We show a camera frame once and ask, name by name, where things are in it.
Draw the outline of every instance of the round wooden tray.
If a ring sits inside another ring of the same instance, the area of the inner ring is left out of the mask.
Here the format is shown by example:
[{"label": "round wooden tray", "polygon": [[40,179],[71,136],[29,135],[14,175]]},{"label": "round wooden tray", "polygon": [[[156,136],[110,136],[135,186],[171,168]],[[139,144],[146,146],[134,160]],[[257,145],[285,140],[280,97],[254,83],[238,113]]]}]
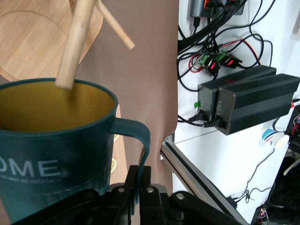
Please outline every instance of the round wooden tray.
[{"label": "round wooden tray", "polygon": [[[76,0],[0,0],[0,75],[9,81],[56,77]],[[80,61],[103,23],[94,8]]]}]

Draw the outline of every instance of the paper cup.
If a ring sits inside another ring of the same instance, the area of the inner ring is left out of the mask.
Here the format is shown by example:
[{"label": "paper cup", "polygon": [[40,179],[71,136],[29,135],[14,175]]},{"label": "paper cup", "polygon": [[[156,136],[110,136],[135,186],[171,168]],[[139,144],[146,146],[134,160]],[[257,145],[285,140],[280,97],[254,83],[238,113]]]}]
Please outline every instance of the paper cup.
[{"label": "paper cup", "polygon": [[289,135],[285,135],[284,133],[280,133],[269,128],[261,129],[260,134],[262,136],[262,140],[272,145],[275,150],[283,149],[290,140]]}]

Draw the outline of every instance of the white wall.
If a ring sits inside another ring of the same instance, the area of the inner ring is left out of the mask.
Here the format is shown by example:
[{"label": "white wall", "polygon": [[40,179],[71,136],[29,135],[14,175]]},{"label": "white wall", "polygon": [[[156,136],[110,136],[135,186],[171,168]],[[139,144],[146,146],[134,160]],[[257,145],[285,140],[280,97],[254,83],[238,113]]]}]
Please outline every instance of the white wall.
[{"label": "white wall", "polygon": [[[267,10],[271,0],[264,0],[261,12],[257,18]],[[242,16],[233,16],[229,25],[244,25],[249,23],[256,13],[260,0],[249,0]],[[188,1],[180,0],[179,24],[186,36],[189,36],[190,23],[192,20],[187,16]],[[300,40],[291,38],[292,30],[300,11],[300,2],[298,0],[282,1],[277,0],[269,14],[258,24],[252,27],[253,32],[262,35],[266,40],[270,40],[274,45],[272,66],[277,68],[277,73],[286,73],[289,75],[300,76],[298,72],[300,52]],[[231,40],[243,38],[249,34],[247,28],[227,31],[218,38],[218,43],[224,43]],[[249,38],[247,40],[256,53],[259,54],[260,42]],[[244,65],[251,65],[255,59],[249,49],[241,44],[234,52],[238,58],[244,61]],[[261,63],[269,65],[270,45],[265,44],[265,49]],[[188,60],[180,66],[182,73],[188,68]],[[237,70],[221,69],[219,76],[234,73]],[[192,89],[197,85],[211,80],[205,72],[198,74],[187,74],[183,82]],[[189,118],[196,114],[194,102],[197,101],[197,93],[189,92],[178,83],[179,92],[179,115]],[[295,97],[300,96],[300,89]],[[282,117],[277,123],[277,128],[285,129],[291,116]],[[271,127],[272,122],[261,124],[233,135],[225,136],[214,128],[194,127],[188,124],[179,123],[175,132],[175,143],[185,155],[222,191],[225,196],[236,197],[246,187],[246,183],[256,165],[263,160],[272,150],[271,146],[266,145],[259,135],[260,129]],[[248,189],[271,187],[281,165],[285,150],[276,151],[267,159],[256,172]],[[181,184],[174,179],[174,191],[182,189]],[[246,204],[244,200],[239,202],[238,211],[250,223],[255,209],[266,199],[269,191],[263,193],[253,191],[251,201]]]}]

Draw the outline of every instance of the printed text on mug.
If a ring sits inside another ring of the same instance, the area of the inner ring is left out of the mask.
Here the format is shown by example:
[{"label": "printed text on mug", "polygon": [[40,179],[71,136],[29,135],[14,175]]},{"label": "printed text on mug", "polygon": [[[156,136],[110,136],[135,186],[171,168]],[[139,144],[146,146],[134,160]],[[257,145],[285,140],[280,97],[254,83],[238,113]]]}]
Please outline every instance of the printed text on mug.
[{"label": "printed text on mug", "polygon": [[59,176],[57,160],[48,161],[37,161],[36,163],[32,161],[25,161],[24,164],[17,164],[13,158],[4,160],[0,157],[0,173],[11,172],[12,175],[25,176],[41,176],[41,177],[52,177]]}]

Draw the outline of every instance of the power supply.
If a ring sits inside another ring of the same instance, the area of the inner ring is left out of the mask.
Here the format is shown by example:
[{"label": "power supply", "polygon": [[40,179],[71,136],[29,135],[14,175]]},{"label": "power supply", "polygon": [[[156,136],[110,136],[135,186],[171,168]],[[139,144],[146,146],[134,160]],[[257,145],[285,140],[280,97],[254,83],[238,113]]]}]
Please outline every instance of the power supply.
[{"label": "power supply", "polygon": [[300,78],[286,74],[235,82],[219,89],[217,129],[226,135],[289,113]]},{"label": "power supply", "polygon": [[260,65],[231,75],[221,77],[213,81],[200,84],[198,86],[199,110],[202,110],[202,112],[204,113],[204,119],[206,121],[210,121],[213,118],[215,118],[218,91],[220,87],[224,87],[237,81],[247,81],[256,79],[258,77],[265,77],[275,74],[276,68]]}]

